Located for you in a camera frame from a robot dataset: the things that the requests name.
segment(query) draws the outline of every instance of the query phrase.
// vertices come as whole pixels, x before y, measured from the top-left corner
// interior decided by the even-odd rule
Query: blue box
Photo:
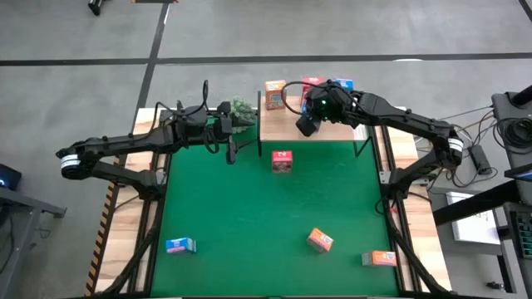
[[[196,253],[196,241],[191,238],[166,240],[166,253]]]
[[[354,88],[352,80],[349,79],[332,79],[332,81],[340,83],[340,86],[346,91],[352,91]]]

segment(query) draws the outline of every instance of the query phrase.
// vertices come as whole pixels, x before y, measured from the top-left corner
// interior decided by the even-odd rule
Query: small box
[[[307,238],[307,243],[319,252],[329,252],[333,242],[331,237],[317,228],[314,228]]]
[[[352,91],[354,88],[352,80],[349,79],[332,79],[332,81],[340,83],[340,86],[346,91]]]
[[[318,85],[320,83],[325,82],[325,78],[323,77],[304,77],[303,82],[311,83],[314,85]],[[306,113],[307,112],[307,99],[305,98],[307,96],[307,92],[310,91],[313,87],[303,85],[303,92],[301,93],[301,102],[299,103],[301,105],[301,112]]]
[[[292,150],[272,152],[272,172],[275,174],[292,172]]]
[[[166,240],[166,253],[196,253],[196,241],[191,238]]]
[[[266,110],[286,108],[281,99],[281,90],[285,85],[285,80],[266,81],[264,83],[264,89],[266,90]]]
[[[371,251],[362,254],[363,266],[397,266],[395,252]]]

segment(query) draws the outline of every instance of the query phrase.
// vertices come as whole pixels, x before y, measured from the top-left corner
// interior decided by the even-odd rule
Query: green plant
[[[253,121],[257,119],[251,104],[247,103],[241,96],[234,96],[231,100],[231,114],[240,118],[241,120]],[[237,134],[244,132],[247,129],[248,127],[236,127],[233,128],[233,133]]]

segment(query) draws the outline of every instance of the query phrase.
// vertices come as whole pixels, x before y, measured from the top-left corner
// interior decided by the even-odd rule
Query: desk
[[[150,122],[153,115],[153,109],[141,109],[135,120],[135,134],[145,133],[150,128]],[[274,111],[268,111],[270,115],[273,115]],[[336,126],[339,130],[342,130],[345,137],[339,138],[337,141],[353,141],[355,135],[353,134],[351,128],[343,125],[334,125],[335,131]],[[263,137],[263,129],[273,127],[272,124],[269,126],[263,126],[261,128],[261,138]],[[279,128],[280,131],[286,131],[286,126]],[[377,144],[379,149],[380,164],[384,169],[387,168],[386,152],[383,144],[382,135],[380,130],[376,129],[377,132]],[[399,130],[389,130],[389,135],[392,143],[392,151],[395,157],[395,164],[397,167],[407,167],[415,160],[417,160],[416,148],[414,145],[413,137],[409,134],[403,133]],[[268,146],[264,145],[264,155],[269,155],[270,149],[266,150]],[[366,154],[370,154],[369,149],[365,149]],[[142,170],[149,169],[150,165],[157,164],[157,166],[162,165],[163,157],[153,157],[152,153],[139,153],[139,154],[130,154],[128,155],[125,166],[128,169],[133,170]],[[239,155],[237,154],[237,163],[239,163]],[[422,187],[412,187],[411,189],[414,192],[419,194],[426,195],[426,191]],[[94,291],[102,291],[108,287],[111,282],[114,280],[116,275],[120,273],[121,269],[125,266],[127,261],[130,259],[132,253],[135,250],[135,242],[139,232],[140,224],[144,221],[148,223],[148,226],[151,224],[151,219],[155,213],[154,207],[157,203],[143,203],[140,200],[136,199],[127,205],[123,206],[115,212],[112,211],[113,207],[117,204],[125,202],[127,199],[135,196],[136,193],[130,188],[118,189],[113,184],[109,185],[108,193],[105,199],[104,211],[101,217],[101,228],[96,237],[96,246],[94,250],[94,257],[91,260],[91,266],[89,270],[89,280],[86,284],[86,295],[93,293]],[[428,202],[418,199],[416,197],[409,197],[404,201],[407,222],[411,232],[411,240],[414,247],[414,250],[421,261],[424,263],[426,268],[432,274],[432,276],[445,288],[451,289],[451,284],[446,270],[445,260],[441,252],[441,246],[436,232],[436,225],[431,214],[431,207]],[[149,209],[149,212],[142,213],[143,209],[146,211]],[[305,236],[302,236],[302,243],[304,244]],[[136,278],[137,286],[136,287],[125,287],[126,289],[142,290],[144,283],[148,282],[149,286],[152,284],[153,273],[148,273],[146,275],[146,263],[150,255],[155,255],[154,252],[149,252],[145,254],[143,262],[141,262],[139,267],[139,273]],[[401,260],[401,264],[406,265],[404,258]],[[401,267],[403,271],[404,283],[407,290],[411,289],[411,281],[409,279],[410,275],[408,274],[408,267]]]

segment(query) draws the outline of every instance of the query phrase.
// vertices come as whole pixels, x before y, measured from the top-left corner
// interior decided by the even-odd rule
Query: green mat
[[[291,174],[272,174],[272,150],[293,151]],[[225,163],[224,146],[183,149],[172,158],[151,291],[181,296],[396,295],[391,267],[363,267],[361,254],[388,250],[372,147],[358,158],[349,142],[263,143]],[[334,239],[318,253],[313,228]],[[165,252],[190,237],[193,255]]]

